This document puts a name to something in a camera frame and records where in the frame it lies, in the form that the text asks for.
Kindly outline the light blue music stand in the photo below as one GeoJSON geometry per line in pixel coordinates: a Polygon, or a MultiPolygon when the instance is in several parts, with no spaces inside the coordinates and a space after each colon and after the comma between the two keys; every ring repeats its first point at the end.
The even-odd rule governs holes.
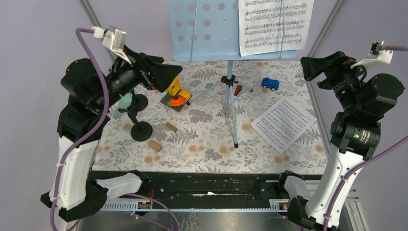
{"type": "Polygon", "coordinates": [[[173,57],[180,62],[227,61],[227,74],[220,81],[187,101],[195,103],[219,85],[225,85],[225,100],[217,103],[231,110],[233,143],[238,148],[234,87],[252,92],[233,74],[233,63],[243,60],[239,54],[239,4],[236,0],[169,0],[167,1],[173,57]]]}

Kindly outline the sheet music page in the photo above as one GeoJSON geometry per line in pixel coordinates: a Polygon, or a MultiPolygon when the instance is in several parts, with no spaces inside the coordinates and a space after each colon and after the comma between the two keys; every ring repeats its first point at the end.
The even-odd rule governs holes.
{"type": "Polygon", "coordinates": [[[314,0],[240,0],[240,56],[303,50],[314,0]]]}
{"type": "Polygon", "coordinates": [[[316,121],[294,99],[284,96],[256,118],[251,127],[282,154],[316,121]]]}

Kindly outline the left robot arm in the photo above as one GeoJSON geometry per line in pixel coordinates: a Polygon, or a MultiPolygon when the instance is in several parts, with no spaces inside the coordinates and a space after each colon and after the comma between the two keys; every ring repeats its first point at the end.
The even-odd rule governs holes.
{"type": "Polygon", "coordinates": [[[130,62],[117,58],[108,75],[94,58],[75,60],[61,80],[69,99],[57,126],[60,153],[56,179],[52,190],[40,199],[65,222],[97,213],[107,200],[129,193],[143,198],[149,193],[148,183],[134,170],[110,179],[88,178],[103,128],[110,120],[110,107],[138,85],[164,92],[182,72],[181,66],[166,64],[158,56],[130,56],[130,62]]]}

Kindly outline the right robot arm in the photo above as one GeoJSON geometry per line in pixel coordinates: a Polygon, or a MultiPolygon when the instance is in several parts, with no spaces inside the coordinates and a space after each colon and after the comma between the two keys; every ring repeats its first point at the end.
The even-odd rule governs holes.
{"type": "Polygon", "coordinates": [[[324,58],[301,58],[304,79],[312,81],[324,74],[318,87],[332,90],[343,108],[331,125],[332,148],[314,194],[309,194],[300,175],[290,171],[281,173],[276,185],[278,196],[290,197],[288,220],[301,229],[337,230],[341,209],[361,169],[392,151],[374,153],[381,138],[380,120],[405,88],[390,74],[365,77],[369,69],[389,64],[395,51],[407,51],[407,47],[374,42],[370,57],[361,61],[341,51],[324,58]]]}

